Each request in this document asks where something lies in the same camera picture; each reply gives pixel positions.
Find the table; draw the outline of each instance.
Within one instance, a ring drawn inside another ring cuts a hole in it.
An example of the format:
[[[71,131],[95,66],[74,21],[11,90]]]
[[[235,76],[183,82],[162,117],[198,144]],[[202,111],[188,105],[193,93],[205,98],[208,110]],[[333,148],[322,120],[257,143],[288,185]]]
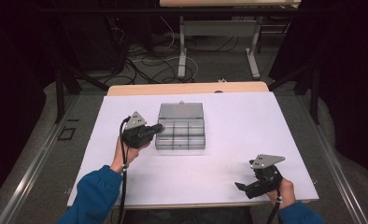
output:
[[[161,7],[260,7],[299,5],[301,0],[161,0]],[[180,17],[180,57],[177,76],[185,76],[187,50],[186,35],[238,35],[252,36],[246,49],[248,64],[254,79],[260,79],[254,51],[262,26],[262,17],[255,21],[184,21]]]
[[[262,82],[111,87],[94,125],[76,184],[85,174],[111,163],[123,119],[138,111],[148,125],[153,125],[161,103],[179,101],[203,104],[205,152],[166,155],[157,151],[152,142],[128,169],[125,209],[269,203],[265,195],[249,200],[234,184],[256,181],[248,161],[258,154],[286,157],[276,167],[296,184],[297,199],[318,199],[276,98]],[[76,194],[74,187],[68,206]]]

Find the blue sleeve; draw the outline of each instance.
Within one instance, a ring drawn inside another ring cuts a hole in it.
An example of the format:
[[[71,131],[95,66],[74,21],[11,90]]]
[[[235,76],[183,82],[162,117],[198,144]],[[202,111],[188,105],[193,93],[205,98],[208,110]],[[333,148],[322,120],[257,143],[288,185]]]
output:
[[[303,203],[297,202],[278,211],[278,214],[284,224],[323,224],[324,221],[320,215]]]
[[[84,175],[77,184],[73,205],[57,223],[103,223],[120,194],[122,175],[105,165]]]

